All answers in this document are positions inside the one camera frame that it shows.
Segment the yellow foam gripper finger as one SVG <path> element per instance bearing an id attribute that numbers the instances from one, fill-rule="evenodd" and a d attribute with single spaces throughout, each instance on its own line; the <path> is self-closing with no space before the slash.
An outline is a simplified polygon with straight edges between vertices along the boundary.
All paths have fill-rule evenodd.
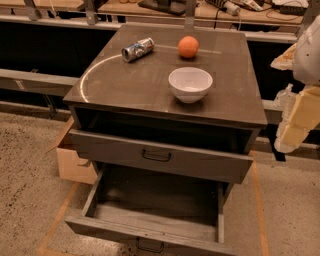
<path id="1" fill-rule="evenodd" d="M 281 153 L 291 153 L 319 124 L 320 87 L 307 85 L 287 100 L 276 132 L 275 149 Z"/>
<path id="2" fill-rule="evenodd" d="M 297 44 L 294 43 L 281 55 L 276 57 L 270 66 L 278 70 L 292 70 L 293 69 L 293 58 L 296 51 Z"/>

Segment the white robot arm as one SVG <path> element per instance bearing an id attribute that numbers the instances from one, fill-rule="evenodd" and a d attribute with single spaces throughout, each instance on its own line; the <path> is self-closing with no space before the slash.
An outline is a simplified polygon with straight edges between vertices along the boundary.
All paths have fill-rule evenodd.
<path id="1" fill-rule="evenodd" d="M 302 91 L 293 93 L 293 85 L 288 84 L 273 101 L 282 111 L 274 147 L 278 152 L 291 153 L 320 124 L 320 15 L 271 66 L 292 70 L 294 79 L 305 85 Z"/>

